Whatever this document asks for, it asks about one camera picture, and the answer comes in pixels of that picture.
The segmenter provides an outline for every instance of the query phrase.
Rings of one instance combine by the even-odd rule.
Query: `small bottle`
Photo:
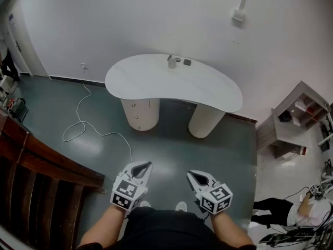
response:
[[[173,57],[169,58],[169,64],[168,64],[169,69],[174,69],[176,67],[176,62],[177,61],[175,58]]]

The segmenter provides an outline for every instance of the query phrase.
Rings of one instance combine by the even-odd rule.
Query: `green floor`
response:
[[[106,175],[104,188],[108,193],[92,193],[85,200],[78,230],[81,238],[109,206],[112,183],[130,162],[129,148],[118,135],[101,137],[91,127],[71,142],[62,141],[65,129],[78,121],[75,110],[87,91],[78,83],[30,76],[21,79],[15,96],[27,101],[29,111],[24,125],[53,149]],[[173,209],[179,201],[185,201],[188,211],[206,216],[194,204],[195,196],[186,180],[188,170],[202,170],[229,186],[234,198],[227,212],[237,224],[247,227],[257,164],[253,124],[225,116],[207,138],[198,140],[187,130],[194,108],[162,99],[156,127],[139,132],[127,124],[118,98],[105,88],[88,88],[93,95],[81,104],[81,119],[89,121],[100,133],[121,133],[132,147],[133,161],[152,161],[154,168],[145,200],[154,208]],[[82,129],[73,128],[68,137]],[[206,224],[211,227],[209,219]]]

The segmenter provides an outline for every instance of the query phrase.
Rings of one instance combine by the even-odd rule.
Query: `black shirt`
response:
[[[216,235],[194,214],[154,210],[149,214],[129,215],[124,237],[108,250],[114,249],[224,249],[234,247],[221,242]],[[78,250],[101,250],[98,243],[82,245]],[[242,250],[255,250],[254,245],[245,245]]]

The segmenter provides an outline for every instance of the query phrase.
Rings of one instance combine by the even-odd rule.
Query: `forearm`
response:
[[[297,210],[297,212],[303,216],[309,216],[309,214],[310,214],[310,210],[311,210],[311,207],[309,206],[310,195],[311,195],[311,193],[306,194],[300,207]]]
[[[226,213],[211,215],[211,220],[215,234],[221,241],[236,248],[253,244],[251,238]]]
[[[99,243],[103,248],[114,244],[124,221],[125,210],[111,205],[82,237],[80,245]]]

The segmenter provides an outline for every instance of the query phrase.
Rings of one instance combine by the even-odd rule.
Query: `white sneaker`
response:
[[[179,202],[177,205],[176,205],[176,211],[184,211],[184,212],[187,212],[187,205],[185,202]]]
[[[144,207],[144,206],[151,207],[151,205],[147,201],[142,201],[140,203],[140,207]]]

